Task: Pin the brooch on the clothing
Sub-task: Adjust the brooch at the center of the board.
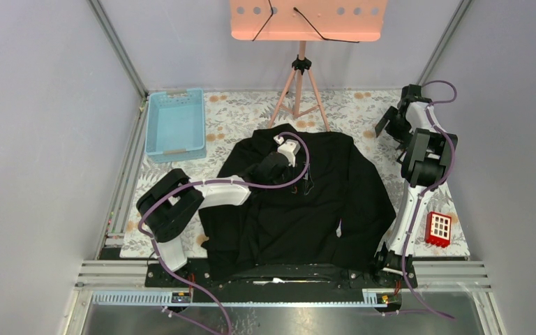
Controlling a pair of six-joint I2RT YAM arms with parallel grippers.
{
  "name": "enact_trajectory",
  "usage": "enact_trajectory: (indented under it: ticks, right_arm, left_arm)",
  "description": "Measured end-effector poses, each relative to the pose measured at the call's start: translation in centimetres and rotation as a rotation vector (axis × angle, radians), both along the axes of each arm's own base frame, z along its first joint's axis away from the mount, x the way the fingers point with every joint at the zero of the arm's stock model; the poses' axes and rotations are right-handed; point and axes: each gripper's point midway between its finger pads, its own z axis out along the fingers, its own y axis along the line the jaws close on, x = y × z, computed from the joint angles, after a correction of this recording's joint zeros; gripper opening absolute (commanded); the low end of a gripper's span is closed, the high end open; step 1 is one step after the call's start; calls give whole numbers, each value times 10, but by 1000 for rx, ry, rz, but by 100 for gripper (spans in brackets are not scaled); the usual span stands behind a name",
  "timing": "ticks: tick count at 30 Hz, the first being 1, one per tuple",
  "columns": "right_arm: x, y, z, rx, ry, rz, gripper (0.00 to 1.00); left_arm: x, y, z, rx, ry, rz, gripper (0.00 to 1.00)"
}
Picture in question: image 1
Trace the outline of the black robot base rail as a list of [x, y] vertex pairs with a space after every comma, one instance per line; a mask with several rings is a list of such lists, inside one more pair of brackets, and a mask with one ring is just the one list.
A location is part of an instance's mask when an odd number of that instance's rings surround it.
[[343, 269], [334, 265], [262, 265], [225, 278], [211, 275], [205, 258], [191, 258], [173, 275], [147, 265], [146, 288], [176, 290], [178, 302], [228, 304], [387, 305], [383, 295], [417, 288], [412, 267], [407, 279], [395, 273]]

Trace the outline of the black shirt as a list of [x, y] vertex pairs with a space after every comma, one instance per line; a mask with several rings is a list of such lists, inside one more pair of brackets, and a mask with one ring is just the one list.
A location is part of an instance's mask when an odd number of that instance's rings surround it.
[[396, 212], [372, 162], [343, 133], [300, 133], [306, 188], [257, 191], [241, 206], [199, 210], [211, 275], [262, 265], [331, 264], [365, 270]]

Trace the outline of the black brooch box lid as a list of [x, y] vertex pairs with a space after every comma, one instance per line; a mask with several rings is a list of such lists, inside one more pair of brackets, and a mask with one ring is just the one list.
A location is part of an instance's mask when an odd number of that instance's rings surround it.
[[375, 125], [375, 136], [379, 137], [380, 134], [384, 131], [387, 124], [395, 117], [398, 110], [390, 106], [387, 111], [383, 114], [382, 118], [379, 120], [379, 122]]

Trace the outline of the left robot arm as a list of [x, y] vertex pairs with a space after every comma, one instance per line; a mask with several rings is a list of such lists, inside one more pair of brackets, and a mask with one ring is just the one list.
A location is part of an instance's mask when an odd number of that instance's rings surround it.
[[192, 181], [180, 168], [170, 171], [137, 201], [141, 215], [137, 228], [151, 240], [163, 267], [162, 278], [173, 287], [188, 280], [181, 234], [199, 210], [241, 206], [257, 191], [296, 184], [308, 170], [308, 162], [293, 163], [285, 154], [272, 152], [260, 163], [229, 177]]

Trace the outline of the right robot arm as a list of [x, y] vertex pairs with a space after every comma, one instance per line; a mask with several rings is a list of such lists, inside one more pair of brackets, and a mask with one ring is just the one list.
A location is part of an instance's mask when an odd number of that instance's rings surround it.
[[376, 135], [386, 132], [398, 142], [401, 154], [396, 161], [404, 180], [392, 235], [383, 240], [371, 269], [373, 281], [384, 288], [404, 281], [416, 284], [410, 273], [417, 225], [434, 190], [447, 180], [454, 165], [458, 137], [439, 124], [435, 105], [424, 97], [422, 86], [408, 84], [397, 106], [389, 107], [374, 128]]

